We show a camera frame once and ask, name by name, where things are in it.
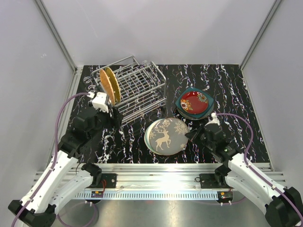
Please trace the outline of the grey reindeer plate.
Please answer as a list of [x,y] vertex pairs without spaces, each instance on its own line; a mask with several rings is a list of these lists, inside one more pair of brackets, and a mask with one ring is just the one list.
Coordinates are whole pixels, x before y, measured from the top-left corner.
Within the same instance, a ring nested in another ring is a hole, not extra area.
[[149,143],[162,156],[172,156],[182,151],[188,143],[187,125],[178,118],[161,119],[151,130]]

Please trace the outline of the yellow green woven plate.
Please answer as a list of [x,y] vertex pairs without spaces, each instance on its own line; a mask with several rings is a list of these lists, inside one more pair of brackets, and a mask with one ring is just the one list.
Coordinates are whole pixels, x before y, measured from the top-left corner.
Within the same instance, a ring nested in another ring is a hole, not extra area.
[[115,101],[117,104],[119,104],[121,102],[121,90],[120,90],[116,75],[110,67],[106,67],[105,72],[111,82],[111,85],[112,85],[112,88],[114,91]]

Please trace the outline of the orange woven plate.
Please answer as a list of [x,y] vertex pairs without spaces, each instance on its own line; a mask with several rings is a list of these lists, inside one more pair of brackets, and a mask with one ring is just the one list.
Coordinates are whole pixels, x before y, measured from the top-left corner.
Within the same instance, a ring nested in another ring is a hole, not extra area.
[[115,101],[114,90],[110,82],[109,76],[106,74],[106,72],[103,69],[101,69],[99,71],[99,77],[104,91],[108,94],[111,104],[112,106],[114,106],[116,104],[116,101]]

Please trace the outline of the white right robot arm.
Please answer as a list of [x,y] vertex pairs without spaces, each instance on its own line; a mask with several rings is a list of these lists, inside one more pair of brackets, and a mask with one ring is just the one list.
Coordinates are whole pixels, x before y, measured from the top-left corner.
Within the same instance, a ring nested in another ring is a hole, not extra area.
[[240,149],[226,141],[216,123],[186,133],[186,137],[211,153],[220,165],[212,180],[220,188],[233,188],[254,203],[272,227],[301,227],[303,202],[294,188],[277,183],[255,165]]

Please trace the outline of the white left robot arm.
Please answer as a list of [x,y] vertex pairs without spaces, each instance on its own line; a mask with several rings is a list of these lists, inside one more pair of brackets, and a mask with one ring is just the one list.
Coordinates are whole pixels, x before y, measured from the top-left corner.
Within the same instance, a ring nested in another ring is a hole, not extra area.
[[62,136],[49,166],[31,190],[20,200],[12,200],[8,209],[29,227],[50,227],[60,210],[85,188],[101,185],[102,170],[93,163],[84,164],[63,187],[60,182],[79,158],[90,151],[91,143],[104,129],[119,129],[123,116],[118,108],[109,112],[86,109],[75,117],[72,127]]

